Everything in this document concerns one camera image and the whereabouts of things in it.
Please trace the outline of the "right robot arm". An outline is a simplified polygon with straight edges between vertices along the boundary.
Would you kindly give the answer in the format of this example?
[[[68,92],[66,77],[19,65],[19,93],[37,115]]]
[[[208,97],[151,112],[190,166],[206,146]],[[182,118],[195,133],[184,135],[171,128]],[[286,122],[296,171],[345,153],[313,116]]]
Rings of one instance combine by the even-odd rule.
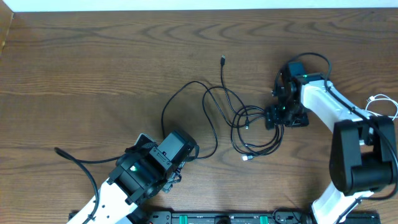
[[[277,104],[266,108],[266,128],[305,127],[315,113],[332,132],[331,183],[311,205],[306,223],[342,223],[363,200],[397,185],[397,149],[393,121],[364,111],[323,73],[307,73],[301,62],[288,62],[276,78]]]

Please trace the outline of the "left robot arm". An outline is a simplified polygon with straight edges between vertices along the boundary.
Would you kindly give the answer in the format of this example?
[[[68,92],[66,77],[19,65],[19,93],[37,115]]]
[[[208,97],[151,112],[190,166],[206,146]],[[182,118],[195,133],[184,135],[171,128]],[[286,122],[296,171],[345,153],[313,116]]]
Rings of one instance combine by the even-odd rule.
[[[140,134],[125,150],[116,167],[94,196],[68,222],[122,223],[146,200],[161,190],[168,192],[180,181],[186,162],[198,156],[197,142],[186,132],[175,130],[160,144]]]

